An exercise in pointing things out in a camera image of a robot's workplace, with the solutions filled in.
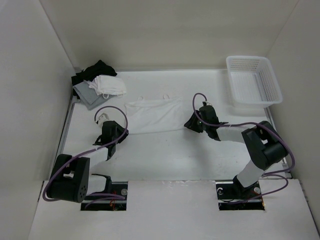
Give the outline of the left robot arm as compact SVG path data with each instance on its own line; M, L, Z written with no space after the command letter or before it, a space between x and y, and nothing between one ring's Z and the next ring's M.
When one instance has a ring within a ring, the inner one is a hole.
M94 142L94 148L75 156L60 154L42 193L42 199L46 202L81 203L88 192L90 164L93 163L88 155L106 150L105 160L107 161L115 153L116 145L128 135L127 127L122 127L114 120L107 120L102 124L101 135Z

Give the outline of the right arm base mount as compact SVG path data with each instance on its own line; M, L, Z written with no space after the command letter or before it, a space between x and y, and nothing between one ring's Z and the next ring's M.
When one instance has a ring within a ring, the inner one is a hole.
M244 189L241 189L232 181L217 181L215 186L220 211L265 210L261 196L252 199L262 194L258 181Z

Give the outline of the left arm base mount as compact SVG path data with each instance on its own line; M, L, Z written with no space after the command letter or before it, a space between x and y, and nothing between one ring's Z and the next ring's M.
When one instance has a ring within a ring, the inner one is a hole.
M81 211L116 212L127 210L128 182L109 182L103 192L91 193L80 205Z

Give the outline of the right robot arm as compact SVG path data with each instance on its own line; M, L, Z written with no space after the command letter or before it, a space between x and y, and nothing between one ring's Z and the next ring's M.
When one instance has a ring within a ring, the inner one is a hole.
M205 102L199 110L194 110L184 127L196 133L206 132L209 138L218 142L245 145L250 160L233 178L230 190L232 196L239 200L246 199L257 181L269 175L266 171L290 153L288 146L268 121L239 124L221 122L214 107Z

